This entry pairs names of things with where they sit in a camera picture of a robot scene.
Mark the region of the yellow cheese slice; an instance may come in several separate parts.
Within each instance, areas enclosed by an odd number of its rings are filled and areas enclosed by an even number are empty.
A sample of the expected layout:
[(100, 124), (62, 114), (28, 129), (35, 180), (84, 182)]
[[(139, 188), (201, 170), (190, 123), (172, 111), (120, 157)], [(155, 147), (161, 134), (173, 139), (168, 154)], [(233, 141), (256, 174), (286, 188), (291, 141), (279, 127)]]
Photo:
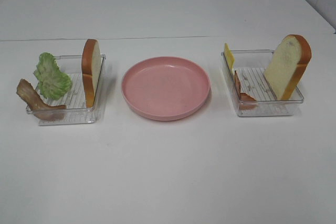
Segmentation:
[(233, 65), (235, 62), (235, 58), (231, 52), (231, 50), (229, 49), (229, 46), (227, 43), (224, 43), (224, 57), (226, 59), (228, 68), (231, 72), (233, 72)]

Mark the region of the bacon strip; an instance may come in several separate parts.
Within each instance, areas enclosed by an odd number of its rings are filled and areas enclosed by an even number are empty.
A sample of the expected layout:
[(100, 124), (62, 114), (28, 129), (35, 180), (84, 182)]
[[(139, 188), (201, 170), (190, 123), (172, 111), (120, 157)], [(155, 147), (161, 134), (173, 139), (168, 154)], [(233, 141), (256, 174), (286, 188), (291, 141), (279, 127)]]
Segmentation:
[(65, 110), (65, 105), (51, 106), (47, 105), (40, 95), (35, 91), (33, 86), (25, 79), (20, 79), (16, 90), (17, 95), (26, 102), (28, 107), (33, 111), (38, 111), (34, 114), (35, 117), (45, 121), (62, 120), (65, 116), (61, 112), (50, 112), (52, 110)]
[(256, 100), (247, 93), (241, 92), (241, 83), (236, 70), (234, 72), (234, 82), (235, 82), (235, 89), (238, 94), (239, 109), (240, 110), (254, 109), (257, 106), (257, 104), (255, 103)]

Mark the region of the bread slice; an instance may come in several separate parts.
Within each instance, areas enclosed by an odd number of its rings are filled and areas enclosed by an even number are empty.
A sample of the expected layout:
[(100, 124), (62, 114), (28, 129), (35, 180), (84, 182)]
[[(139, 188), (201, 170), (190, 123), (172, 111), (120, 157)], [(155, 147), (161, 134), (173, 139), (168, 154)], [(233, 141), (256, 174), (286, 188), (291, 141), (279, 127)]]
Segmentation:
[(278, 45), (264, 77), (277, 100), (289, 100), (311, 59), (311, 48), (301, 35), (288, 35)]
[(85, 43), (82, 53), (81, 70), (86, 107), (90, 108), (95, 102), (101, 70), (100, 48), (98, 41), (95, 39), (87, 39)]

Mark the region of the green lettuce leaf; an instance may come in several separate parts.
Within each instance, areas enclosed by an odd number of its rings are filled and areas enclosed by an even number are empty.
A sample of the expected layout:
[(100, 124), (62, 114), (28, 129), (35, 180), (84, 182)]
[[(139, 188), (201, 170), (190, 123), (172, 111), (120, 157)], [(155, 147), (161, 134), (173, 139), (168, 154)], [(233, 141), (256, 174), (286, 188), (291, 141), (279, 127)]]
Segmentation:
[(40, 54), (34, 76), (41, 95), (46, 99), (59, 100), (72, 88), (71, 78), (60, 70), (55, 57), (48, 52)]

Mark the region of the pink round plate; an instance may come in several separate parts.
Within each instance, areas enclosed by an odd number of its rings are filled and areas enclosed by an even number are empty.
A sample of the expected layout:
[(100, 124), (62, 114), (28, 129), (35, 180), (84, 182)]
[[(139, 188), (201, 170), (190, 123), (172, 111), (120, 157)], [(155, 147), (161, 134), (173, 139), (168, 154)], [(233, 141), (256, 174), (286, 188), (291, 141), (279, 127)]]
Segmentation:
[(195, 113), (206, 102), (211, 83), (205, 70), (178, 57), (138, 62), (123, 76), (121, 91), (135, 113), (157, 121), (173, 121)]

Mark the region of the right clear plastic tray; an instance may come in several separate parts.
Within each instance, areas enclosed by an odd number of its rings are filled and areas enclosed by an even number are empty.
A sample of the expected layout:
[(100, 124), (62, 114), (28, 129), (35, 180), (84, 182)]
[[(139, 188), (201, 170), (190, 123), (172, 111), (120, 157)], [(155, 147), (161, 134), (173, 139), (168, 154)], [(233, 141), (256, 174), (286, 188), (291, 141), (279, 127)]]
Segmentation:
[[(233, 72), (228, 68), (224, 53), (223, 74), (230, 92), (236, 114), (240, 117), (290, 116), (304, 102), (303, 95), (295, 88), (289, 100), (277, 100), (264, 77), (264, 71), (272, 59), (273, 50), (233, 50), (235, 58)], [(238, 73), (241, 92), (256, 100), (257, 106), (251, 110), (240, 110), (238, 94), (235, 89), (234, 72)]]

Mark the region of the clear plastic tray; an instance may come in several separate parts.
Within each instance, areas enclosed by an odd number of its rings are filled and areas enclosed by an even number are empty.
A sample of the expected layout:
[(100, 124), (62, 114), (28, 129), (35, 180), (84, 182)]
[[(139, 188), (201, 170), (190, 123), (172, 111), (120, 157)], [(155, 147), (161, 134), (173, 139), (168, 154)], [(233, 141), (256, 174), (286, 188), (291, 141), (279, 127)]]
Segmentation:
[[(235, 58), (233, 72), (228, 68), (224, 53), (223, 74), (230, 92), (236, 114), (240, 117), (290, 116), (304, 102), (303, 95), (295, 88), (289, 100), (277, 100), (264, 77), (264, 71), (272, 59), (273, 50), (233, 50)], [(256, 100), (257, 106), (251, 110), (240, 110), (238, 94), (235, 89), (234, 72), (238, 73), (241, 92)]]
[(100, 55), (101, 70), (96, 89), (94, 105), (86, 106), (85, 91), (81, 71), (82, 55), (56, 56), (56, 63), (60, 70), (66, 73), (72, 80), (72, 88), (59, 100), (46, 99), (41, 96), (44, 103), (51, 106), (65, 105), (65, 110), (39, 111), (26, 107), (26, 113), (36, 118), (43, 117), (38, 124), (44, 125), (71, 125), (94, 123), (100, 118), (103, 108), (103, 84), (105, 79), (106, 56)]

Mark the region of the left clear plastic tray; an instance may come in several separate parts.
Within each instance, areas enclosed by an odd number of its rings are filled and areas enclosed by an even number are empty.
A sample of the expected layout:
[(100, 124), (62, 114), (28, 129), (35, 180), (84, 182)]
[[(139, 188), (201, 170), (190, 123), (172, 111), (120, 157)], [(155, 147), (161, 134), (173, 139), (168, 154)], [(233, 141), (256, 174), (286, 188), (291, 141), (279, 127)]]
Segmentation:
[(41, 96), (44, 103), (51, 106), (65, 105), (65, 110), (39, 111), (26, 107), (26, 113), (36, 118), (43, 117), (38, 124), (44, 125), (71, 125), (94, 123), (100, 118), (103, 108), (103, 84), (105, 79), (106, 56), (100, 55), (101, 70), (96, 89), (94, 105), (86, 106), (85, 91), (81, 71), (82, 55), (56, 56), (56, 63), (60, 70), (66, 73), (72, 80), (72, 88), (59, 100), (46, 99)]

